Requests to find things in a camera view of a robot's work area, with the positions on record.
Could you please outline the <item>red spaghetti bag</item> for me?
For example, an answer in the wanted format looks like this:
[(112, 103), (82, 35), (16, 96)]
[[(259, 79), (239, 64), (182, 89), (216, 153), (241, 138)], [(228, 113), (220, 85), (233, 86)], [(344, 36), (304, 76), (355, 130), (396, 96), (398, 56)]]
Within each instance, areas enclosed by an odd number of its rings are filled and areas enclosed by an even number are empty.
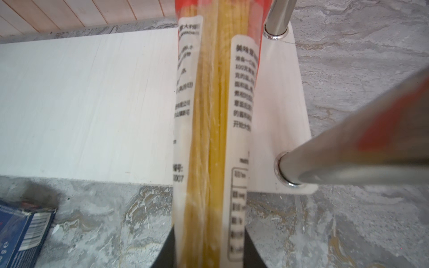
[(176, 268), (242, 268), (251, 131), (270, 1), (176, 1)]

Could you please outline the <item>blue Barilla spaghetti bag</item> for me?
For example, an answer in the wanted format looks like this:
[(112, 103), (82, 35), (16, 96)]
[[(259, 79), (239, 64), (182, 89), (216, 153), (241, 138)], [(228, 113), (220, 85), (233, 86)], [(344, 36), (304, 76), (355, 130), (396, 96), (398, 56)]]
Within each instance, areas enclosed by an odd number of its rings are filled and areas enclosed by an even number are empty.
[(1, 200), (1, 267), (33, 268), (57, 210)]

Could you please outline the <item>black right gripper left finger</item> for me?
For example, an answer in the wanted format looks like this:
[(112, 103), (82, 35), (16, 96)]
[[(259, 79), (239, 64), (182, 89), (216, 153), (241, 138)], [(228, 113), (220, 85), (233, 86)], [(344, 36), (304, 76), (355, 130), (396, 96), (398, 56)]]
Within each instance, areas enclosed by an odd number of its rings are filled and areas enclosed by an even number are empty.
[(175, 234), (173, 227), (151, 268), (175, 268)]

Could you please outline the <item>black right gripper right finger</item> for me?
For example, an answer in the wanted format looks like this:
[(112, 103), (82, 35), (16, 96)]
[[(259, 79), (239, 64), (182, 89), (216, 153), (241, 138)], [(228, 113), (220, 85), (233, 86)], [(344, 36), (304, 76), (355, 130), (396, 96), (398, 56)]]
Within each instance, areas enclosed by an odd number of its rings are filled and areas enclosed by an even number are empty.
[(244, 268), (267, 268), (256, 249), (247, 229), (244, 240)]

